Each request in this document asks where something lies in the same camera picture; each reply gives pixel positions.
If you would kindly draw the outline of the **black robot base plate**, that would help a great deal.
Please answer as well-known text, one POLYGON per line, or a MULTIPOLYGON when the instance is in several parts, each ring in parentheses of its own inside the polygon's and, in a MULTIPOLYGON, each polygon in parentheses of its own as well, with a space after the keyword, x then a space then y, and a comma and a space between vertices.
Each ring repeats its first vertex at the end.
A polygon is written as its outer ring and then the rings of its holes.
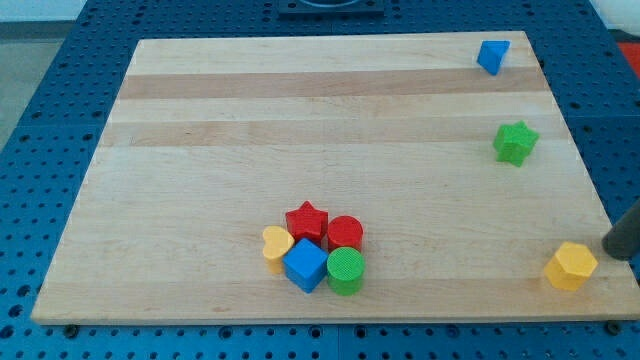
POLYGON ((385 0, 276 0, 280 16, 361 15, 384 13, 385 0))

